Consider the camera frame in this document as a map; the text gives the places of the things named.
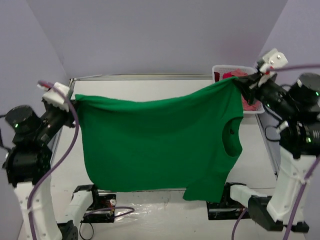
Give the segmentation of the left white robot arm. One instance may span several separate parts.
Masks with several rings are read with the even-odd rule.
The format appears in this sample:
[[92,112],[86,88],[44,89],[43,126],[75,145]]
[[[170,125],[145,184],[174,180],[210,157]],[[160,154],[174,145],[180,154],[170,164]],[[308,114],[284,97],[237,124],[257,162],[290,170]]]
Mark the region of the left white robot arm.
[[55,218],[51,174],[62,161],[51,165],[53,152],[48,144],[63,126],[74,128],[71,144],[61,158],[65,160],[75,145],[80,128],[74,103],[68,100],[66,104],[67,108],[63,109],[46,102],[42,116],[37,116],[29,105],[14,107],[3,115],[15,134],[14,146],[7,149],[2,167],[19,201],[29,240],[77,240],[86,211],[101,203],[94,185],[80,185],[75,189],[63,219],[57,221]]

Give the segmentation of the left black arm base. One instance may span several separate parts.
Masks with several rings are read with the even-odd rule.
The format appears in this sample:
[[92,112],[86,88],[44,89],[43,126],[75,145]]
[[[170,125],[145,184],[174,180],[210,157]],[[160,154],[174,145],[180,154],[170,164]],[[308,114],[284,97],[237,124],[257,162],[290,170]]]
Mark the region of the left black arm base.
[[[92,203],[84,212],[89,213],[94,210],[112,208],[116,206],[116,194],[99,192],[95,184],[79,185],[72,193],[72,200],[76,194],[81,196],[84,193],[90,193],[92,196]],[[80,223],[97,224],[97,223],[114,223],[115,222],[115,210],[100,210],[89,216],[84,216]]]

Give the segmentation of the green t shirt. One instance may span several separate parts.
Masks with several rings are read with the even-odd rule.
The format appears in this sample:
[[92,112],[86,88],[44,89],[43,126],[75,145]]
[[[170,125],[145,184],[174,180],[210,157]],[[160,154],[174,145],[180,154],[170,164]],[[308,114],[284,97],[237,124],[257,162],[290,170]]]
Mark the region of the green t shirt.
[[186,201],[221,200],[243,150],[233,78],[162,100],[75,99],[85,169],[100,190],[184,189]]

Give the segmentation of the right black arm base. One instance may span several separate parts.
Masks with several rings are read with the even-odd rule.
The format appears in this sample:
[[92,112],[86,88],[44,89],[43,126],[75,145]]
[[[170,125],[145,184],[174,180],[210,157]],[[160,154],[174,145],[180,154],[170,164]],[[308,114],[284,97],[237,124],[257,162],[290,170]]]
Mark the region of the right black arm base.
[[244,211],[245,206],[231,198],[231,187],[240,186],[247,188],[247,192],[251,191],[251,195],[257,193],[248,188],[246,184],[240,182],[226,182],[223,188],[222,196],[219,202],[206,202],[207,216],[210,221],[237,220]]

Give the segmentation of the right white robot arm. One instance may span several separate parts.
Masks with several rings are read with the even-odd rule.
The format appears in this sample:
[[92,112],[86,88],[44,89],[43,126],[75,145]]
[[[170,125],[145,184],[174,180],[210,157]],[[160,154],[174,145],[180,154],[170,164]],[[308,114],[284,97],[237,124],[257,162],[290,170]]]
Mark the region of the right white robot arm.
[[272,77],[260,83],[255,73],[234,81],[244,99],[260,101],[275,113],[280,138],[280,167],[274,193],[258,193],[242,183],[230,183],[222,193],[229,207],[243,205],[250,218],[267,231],[307,233],[304,202],[312,174],[320,162],[320,77],[303,73],[289,88]]

